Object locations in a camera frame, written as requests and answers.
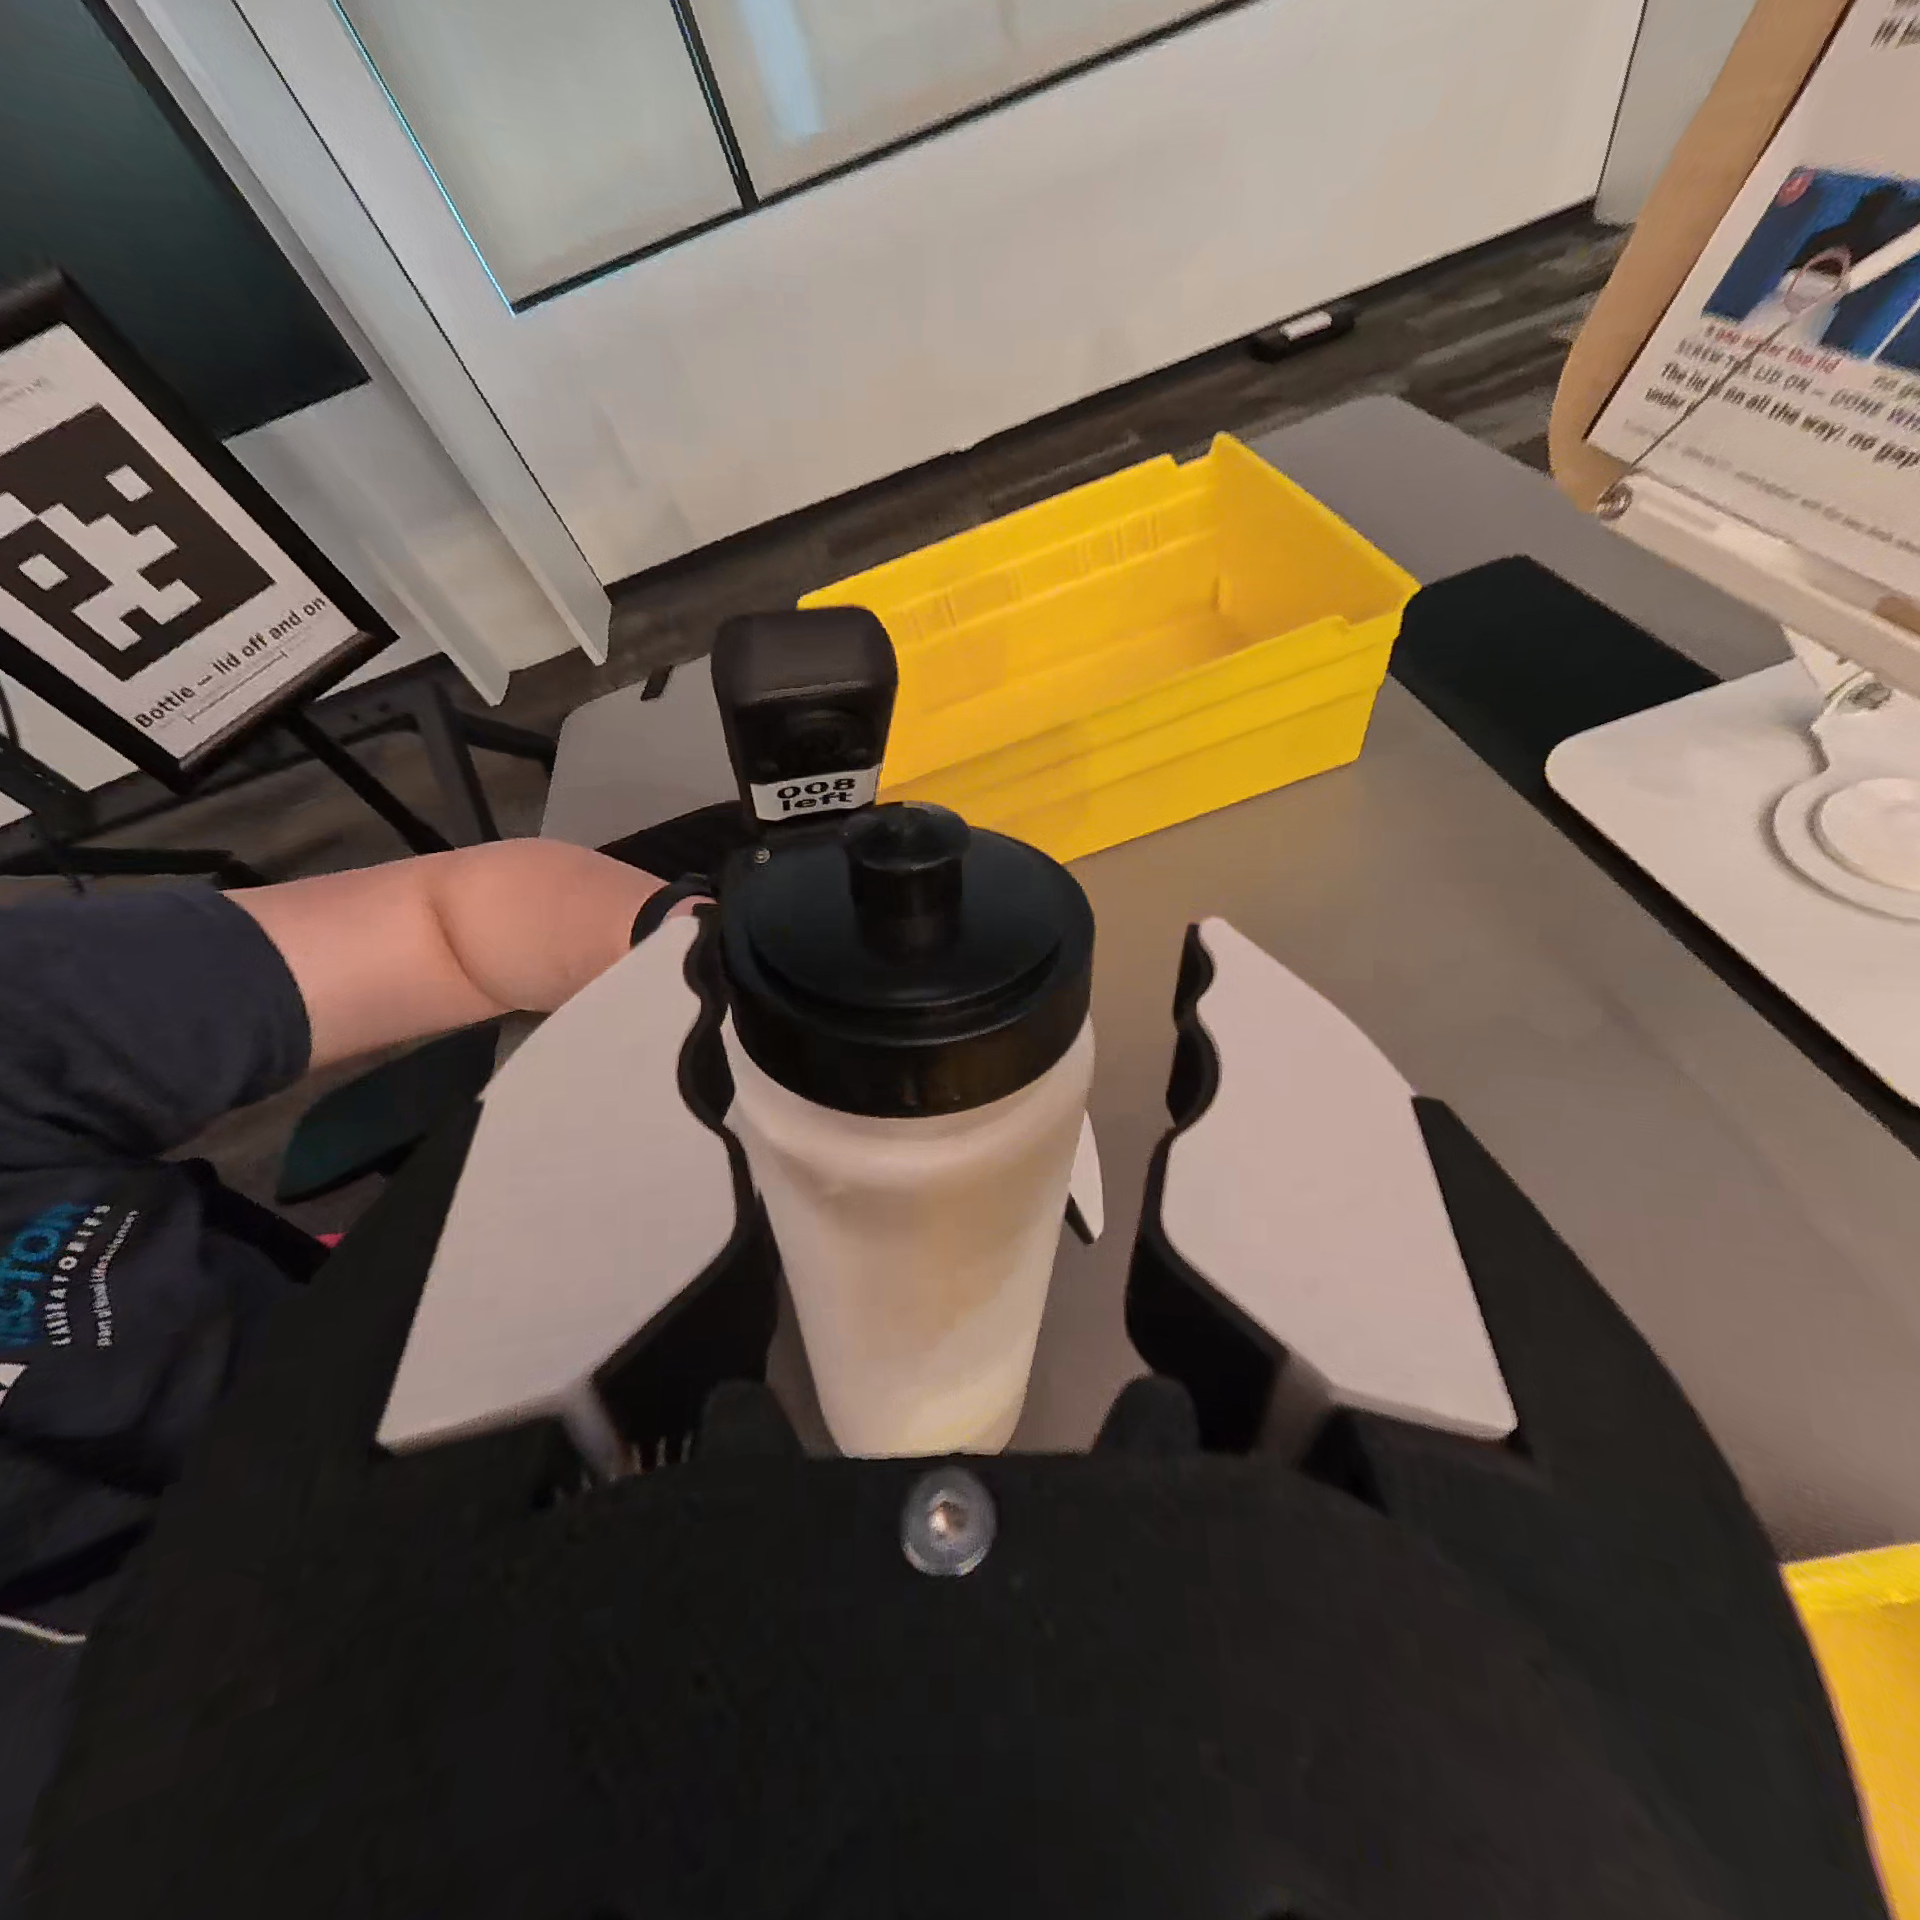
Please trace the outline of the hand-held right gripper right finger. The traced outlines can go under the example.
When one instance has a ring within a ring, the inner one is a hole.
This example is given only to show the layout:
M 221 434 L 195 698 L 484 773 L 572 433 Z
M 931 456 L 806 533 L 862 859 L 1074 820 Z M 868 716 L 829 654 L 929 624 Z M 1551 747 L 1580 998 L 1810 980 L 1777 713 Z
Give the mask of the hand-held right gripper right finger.
M 1301 1459 L 1338 1413 L 1514 1437 L 1410 1081 L 1225 920 L 1183 934 L 1172 1037 L 1125 1329 L 1201 1450 Z

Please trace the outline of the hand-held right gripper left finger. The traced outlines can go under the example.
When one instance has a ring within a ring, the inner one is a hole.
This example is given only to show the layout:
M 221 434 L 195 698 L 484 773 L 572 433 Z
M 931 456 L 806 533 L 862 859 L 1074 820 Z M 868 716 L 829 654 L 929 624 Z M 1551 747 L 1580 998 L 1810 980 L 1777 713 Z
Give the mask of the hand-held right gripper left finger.
M 709 925 L 668 920 L 483 1093 L 375 1442 L 556 1424 L 589 1470 L 693 1452 L 762 1384 L 780 1261 L 731 1137 Z

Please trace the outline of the white plastic bottle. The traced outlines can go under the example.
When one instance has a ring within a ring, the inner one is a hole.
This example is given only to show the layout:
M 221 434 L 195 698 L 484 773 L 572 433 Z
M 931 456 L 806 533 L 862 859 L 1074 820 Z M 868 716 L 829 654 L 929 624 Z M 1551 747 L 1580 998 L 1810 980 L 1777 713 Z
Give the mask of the white plastic bottle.
M 747 1154 L 831 1442 L 991 1456 L 1013 1442 L 1066 1227 L 1094 1028 L 1037 1084 L 875 1121 L 781 1090 L 723 1028 Z

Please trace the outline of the black bottle lid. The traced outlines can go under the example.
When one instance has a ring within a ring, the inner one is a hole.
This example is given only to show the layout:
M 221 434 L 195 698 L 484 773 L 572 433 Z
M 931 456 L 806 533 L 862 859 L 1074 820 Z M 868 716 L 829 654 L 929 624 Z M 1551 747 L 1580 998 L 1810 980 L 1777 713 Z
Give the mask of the black bottle lid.
M 735 1042 L 835 1113 L 986 1109 L 1089 1027 L 1097 923 L 1082 882 L 947 806 L 781 827 L 727 857 L 716 908 Z

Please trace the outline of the yellow plastic bin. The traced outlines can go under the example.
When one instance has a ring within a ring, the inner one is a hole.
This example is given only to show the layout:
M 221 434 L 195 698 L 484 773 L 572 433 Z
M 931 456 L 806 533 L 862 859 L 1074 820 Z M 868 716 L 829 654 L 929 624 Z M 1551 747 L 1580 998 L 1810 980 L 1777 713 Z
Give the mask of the yellow plastic bin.
M 1783 1569 L 1835 1709 L 1887 1909 L 1918 1916 L 1918 1546 Z
M 1418 588 L 1221 434 L 799 608 L 870 611 L 895 648 L 882 800 L 1070 861 L 1354 764 Z

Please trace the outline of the white stand base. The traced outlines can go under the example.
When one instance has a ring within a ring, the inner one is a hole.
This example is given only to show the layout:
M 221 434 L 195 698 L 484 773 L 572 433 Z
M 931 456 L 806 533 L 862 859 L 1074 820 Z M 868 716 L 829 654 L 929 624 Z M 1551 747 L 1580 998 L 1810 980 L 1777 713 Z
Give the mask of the white stand base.
M 1915 923 L 1825 896 L 1772 841 L 1773 804 L 1820 766 L 1815 710 L 1809 675 L 1779 662 L 1577 734 L 1545 771 L 1565 804 L 1915 1106 Z

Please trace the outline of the black framed sign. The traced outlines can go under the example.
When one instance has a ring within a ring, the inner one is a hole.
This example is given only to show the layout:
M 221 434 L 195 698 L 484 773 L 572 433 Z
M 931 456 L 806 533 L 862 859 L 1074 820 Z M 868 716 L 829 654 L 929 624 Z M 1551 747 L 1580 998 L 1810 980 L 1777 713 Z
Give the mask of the black framed sign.
M 4 290 L 12 682 L 186 792 L 393 643 L 75 281 Z

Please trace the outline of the large glass window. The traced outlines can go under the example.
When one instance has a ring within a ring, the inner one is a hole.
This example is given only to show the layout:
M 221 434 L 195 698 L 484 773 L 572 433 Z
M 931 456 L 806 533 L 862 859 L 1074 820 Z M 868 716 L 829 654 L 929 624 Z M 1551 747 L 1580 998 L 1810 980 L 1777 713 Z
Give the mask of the large glass window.
M 1198 2 L 345 2 L 513 309 L 1210 16 Z

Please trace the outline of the small black box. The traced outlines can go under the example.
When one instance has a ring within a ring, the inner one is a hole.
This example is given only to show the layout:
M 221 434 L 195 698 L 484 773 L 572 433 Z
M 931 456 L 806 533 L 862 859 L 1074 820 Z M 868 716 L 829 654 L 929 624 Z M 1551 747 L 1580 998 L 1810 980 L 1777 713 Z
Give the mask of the small black box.
M 1252 361 L 1273 369 L 1306 353 L 1348 338 L 1361 317 L 1361 301 L 1354 298 L 1319 304 L 1286 321 L 1251 333 L 1243 349 Z

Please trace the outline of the white stylus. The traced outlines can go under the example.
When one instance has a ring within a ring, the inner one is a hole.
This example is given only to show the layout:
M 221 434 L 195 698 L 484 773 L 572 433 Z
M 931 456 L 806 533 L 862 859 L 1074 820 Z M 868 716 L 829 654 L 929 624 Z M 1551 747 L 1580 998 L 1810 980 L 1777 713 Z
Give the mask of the white stylus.
M 1791 276 L 1787 307 L 1806 316 L 1820 307 L 1835 304 L 1863 289 L 1891 276 L 1918 256 L 1918 226 L 1887 240 L 1884 246 L 1854 259 L 1845 246 L 1813 256 Z

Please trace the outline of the metal stand bracket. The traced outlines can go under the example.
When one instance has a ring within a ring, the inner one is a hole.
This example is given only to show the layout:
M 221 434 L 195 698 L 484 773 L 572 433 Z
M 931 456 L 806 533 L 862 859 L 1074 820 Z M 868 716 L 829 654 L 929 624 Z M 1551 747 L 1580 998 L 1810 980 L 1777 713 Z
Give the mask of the metal stand bracket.
M 1918 923 L 1915 698 L 1798 630 L 1786 636 L 1817 693 L 1809 742 L 1820 766 L 1773 804 L 1772 841 L 1825 896 Z

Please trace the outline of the dark wall screen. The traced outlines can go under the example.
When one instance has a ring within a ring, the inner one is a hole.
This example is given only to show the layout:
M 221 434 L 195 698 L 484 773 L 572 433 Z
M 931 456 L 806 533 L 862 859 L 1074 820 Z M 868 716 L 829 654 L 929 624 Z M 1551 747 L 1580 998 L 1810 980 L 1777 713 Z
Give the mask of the dark wall screen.
M 75 281 L 219 438 L 369 384 L 107 13 L 4 2 L 4 289 L 46 273 Z

